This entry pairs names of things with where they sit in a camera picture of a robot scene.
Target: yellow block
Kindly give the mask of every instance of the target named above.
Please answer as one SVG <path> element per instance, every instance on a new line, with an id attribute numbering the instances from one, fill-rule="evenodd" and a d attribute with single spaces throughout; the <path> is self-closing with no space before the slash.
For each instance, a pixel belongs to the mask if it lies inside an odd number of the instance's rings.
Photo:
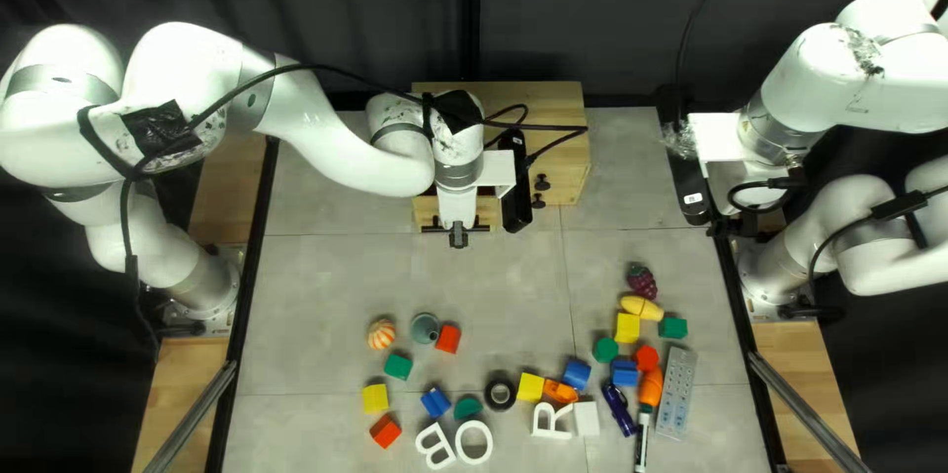
<path id="1" fill-rule="evenodd" d="M 389 391 L 384 384 L 373 384 L 362 389 L 365 413 L 374 414 L 389 409 Z"/>
<path id="2" fill-rule="evenodd" d="M 520 374 L 520 385 L 516 388 L 517 401 L 539 403 L 543 397 L 543 377 L 530 373 Z"/>
<path id="3" fill-rule="evenodd" d="M 623 310 L 641 319 L 661 321 L 665 317 L 662 307 L 641 296 L 625 296 L 619 300 Z"/>
<path id="4" fill-rule="evenodd" d="M 639 339 L 639 317 L 620 312 L 615 318 L 615 341 L 635 343 Z"/>

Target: dark background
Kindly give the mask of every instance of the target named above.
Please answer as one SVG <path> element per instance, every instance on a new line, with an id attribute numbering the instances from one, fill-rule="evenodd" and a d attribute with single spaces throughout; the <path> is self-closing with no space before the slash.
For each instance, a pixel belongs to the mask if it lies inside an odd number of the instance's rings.
<path id="1" fill-rule="evenodd" d="M 694 1 L 0 0 L 0 63 L 53 22 L 95 27 L 127 58 L 150 27 L 182 20 L 403 89 L 415 80 L 580 80 L 591 105 L 647 104 L 671 79 Z M 729 110 L 801 30 L 834 18 L 849 1 L 711 0 L 684 79 L 699 101 Z M 338 105 L 361 104 L 352 97 L 359 86 L 323 83 Z M 913 164 L 945 152 L 938 136 L 893 136 L 846 129 L 828 137 L 829 154 L 810 164 L 814 189 L 857 171 L 897 184 Z M 162 199 L 183 223 L 194 174 L 179 180 L 183 191 Z M 0 197 L 0 461 L 127 471 L 151 362 L 126 287 L 92 261 L 81 228 L 35 190 L 2 175 Z M 808 199 L 798 198 L 791 213 Z M 849 318 L 824 334 L 869 465 L 944 469 L 945 459 L 932 454 L 948 440 L 940 394 L 948 351 L 937 334 L 939 311 L 948 310 L 944 289 L 857 300 L 829 276 L 818 290 L 849 308 Z"/>

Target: black marker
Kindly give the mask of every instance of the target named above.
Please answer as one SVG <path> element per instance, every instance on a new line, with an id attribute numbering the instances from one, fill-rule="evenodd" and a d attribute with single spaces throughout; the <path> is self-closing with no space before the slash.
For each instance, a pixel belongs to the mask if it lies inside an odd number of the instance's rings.
<path id="1" fill-rule="evenodd" d="M 648 423 L 651 420 L 651 406 L 639 405 L 639 437 L 635 442 L 635 473 L 646 473 L 646 452 L 648 451 Z"/>

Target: remote control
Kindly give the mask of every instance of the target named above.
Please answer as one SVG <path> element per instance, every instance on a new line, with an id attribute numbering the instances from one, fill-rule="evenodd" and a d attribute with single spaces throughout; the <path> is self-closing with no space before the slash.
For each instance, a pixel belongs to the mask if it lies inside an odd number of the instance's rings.
<path id="1" fill-rule="evenodd" d="M 681 442 L 688 426 L 688 404 L 691 402 L 691 385 L 695 382 L 698 356 L 692 351 L 672 347 L 668 360 L 655 432 Z"/>

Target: orange striped ball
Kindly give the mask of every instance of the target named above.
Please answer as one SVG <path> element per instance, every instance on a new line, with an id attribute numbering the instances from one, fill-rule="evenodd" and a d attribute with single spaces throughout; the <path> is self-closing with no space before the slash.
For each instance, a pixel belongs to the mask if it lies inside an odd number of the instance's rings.
<path id="1" fill-rule="evenodd" d="M 395 341 L 395 323 L 380 319 L 369 327 L 369 347 L 373 349 L 385 349 Z"/>

